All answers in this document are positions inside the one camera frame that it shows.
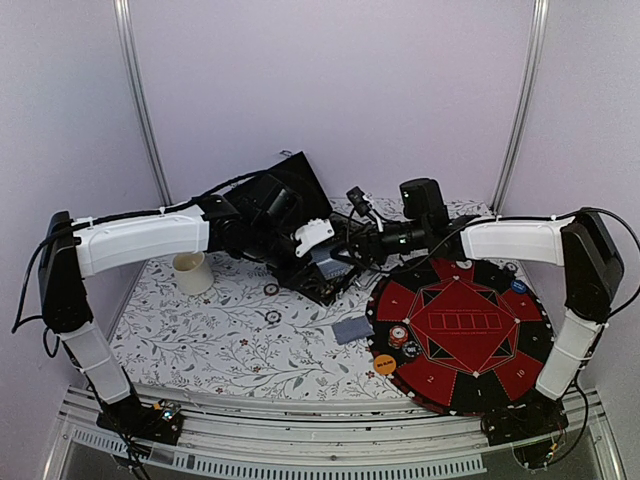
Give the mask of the grey card deck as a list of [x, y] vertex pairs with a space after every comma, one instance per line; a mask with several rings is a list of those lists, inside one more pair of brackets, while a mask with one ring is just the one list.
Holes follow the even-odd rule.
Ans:
[[371, 324], [364, 316], [341, 320], [331, 328], [338, 345], [365, 339], [374, 334]]

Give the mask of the red 5 poker chip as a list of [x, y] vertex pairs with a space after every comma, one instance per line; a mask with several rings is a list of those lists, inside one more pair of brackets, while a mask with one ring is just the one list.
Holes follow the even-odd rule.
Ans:
[[400, 349], [409, 339], [408, 330], [402, 325], [395, 325], [389, 330], [388, 345]]

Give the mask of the white dealer button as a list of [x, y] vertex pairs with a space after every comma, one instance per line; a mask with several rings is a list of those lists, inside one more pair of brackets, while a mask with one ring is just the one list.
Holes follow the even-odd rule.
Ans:
[[463, 270], [469, 270], [473, 267], [474, 262], [472, 260], [457, 260], [456, 266]]

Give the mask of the black 100 poker chips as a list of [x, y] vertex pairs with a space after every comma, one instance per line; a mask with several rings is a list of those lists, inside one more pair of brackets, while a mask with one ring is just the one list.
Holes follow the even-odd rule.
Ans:
[[407, 358], [416, 358], [421, 353], [421, 347], [415, 341], [407, 341], [402, 346], [402, 352]]

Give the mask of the orange big blind button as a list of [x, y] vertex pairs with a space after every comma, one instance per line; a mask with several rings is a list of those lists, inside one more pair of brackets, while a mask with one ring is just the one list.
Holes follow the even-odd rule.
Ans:
[[389, 354], [380, 354], [374, 357], [373, 368], [378, 374], [388, 376], [396, 370], [397, 361]]

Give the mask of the blue small blind button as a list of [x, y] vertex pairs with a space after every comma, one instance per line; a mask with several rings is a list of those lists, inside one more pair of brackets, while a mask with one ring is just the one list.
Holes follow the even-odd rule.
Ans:
[[528, 291], [528, 286], [521, 280], [513, 280], [511, 289], [517, 294], [525, 294]]

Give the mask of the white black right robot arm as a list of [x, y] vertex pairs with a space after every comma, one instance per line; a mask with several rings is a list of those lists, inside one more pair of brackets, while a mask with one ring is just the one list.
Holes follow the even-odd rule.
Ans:
[[478, 417], [493, 445], [546, 436], [550, 463], [625, 273], [605, 212], [451, 218], [435, 180], [400, 192], [400, 221], [348, 193], [364, 218], [346, 227], [349, 258], [381, 274], [365, 313], [375, 371], [420, 406]]

